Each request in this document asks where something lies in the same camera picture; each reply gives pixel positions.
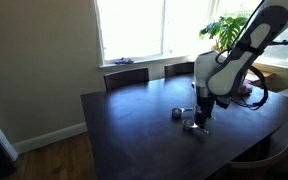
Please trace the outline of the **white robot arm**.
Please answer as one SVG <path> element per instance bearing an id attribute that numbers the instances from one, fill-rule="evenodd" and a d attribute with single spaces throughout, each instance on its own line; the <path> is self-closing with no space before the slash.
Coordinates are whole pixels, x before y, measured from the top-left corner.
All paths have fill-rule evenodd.
<path id="1" fill-rule="evenodd" d="M 208 51 L 194 62 L 197 105 L 195 122 L 204 127 L 214 104 L 226 109 L 238 92 L 245 73 L 265 48 L 288 28 L 288 0 L 262 0 L 247 22 L 246 30 L 227 56 Z"/>

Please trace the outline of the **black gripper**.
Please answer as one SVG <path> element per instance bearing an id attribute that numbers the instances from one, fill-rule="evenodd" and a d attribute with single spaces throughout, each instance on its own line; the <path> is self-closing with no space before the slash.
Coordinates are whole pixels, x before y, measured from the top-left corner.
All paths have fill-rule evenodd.
<path id="1" fill-rule="evenodd" d="M 212 117 L 212 110 L 214 107 L 214 99 L 212 97 L 197 97 L 197 104 L 195 105 L 194 118 L 195 122 L 204 128 L 206 121 Z"/>

